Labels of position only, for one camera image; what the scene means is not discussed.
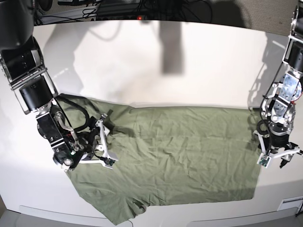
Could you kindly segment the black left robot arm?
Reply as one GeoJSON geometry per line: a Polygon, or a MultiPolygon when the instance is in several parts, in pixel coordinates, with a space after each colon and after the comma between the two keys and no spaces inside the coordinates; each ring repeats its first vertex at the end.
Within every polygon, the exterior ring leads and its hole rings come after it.
{"type": "Polygon", "coordinates": [[[303,2],[294,11],[290,35],[282,65],[289,69],[280,78],[273,79],[260,104],[261,120],[254,134],[261,150],[257,164],[268,168],[271,161],[280,158],[280,167],[289,163],[302,150],[289,137],[294,127],[295,102],[303,95],[303,2]]]}

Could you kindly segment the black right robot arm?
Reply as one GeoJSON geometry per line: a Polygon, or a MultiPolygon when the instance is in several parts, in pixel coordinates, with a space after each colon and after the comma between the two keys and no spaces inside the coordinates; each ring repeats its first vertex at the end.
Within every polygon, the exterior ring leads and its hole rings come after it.
{"type": "Polygon", "coordinates": [[[0,66],[25,114],[36,113],[37,130],[52,150],[54,162],[65,171],[78,164],[102,164],[110,159],[102,121],[58,94],[38,42],[33,37],[33,0],[0,3],[0,66]],[[96,151],[103,151],[97,156],[96,151]]]}

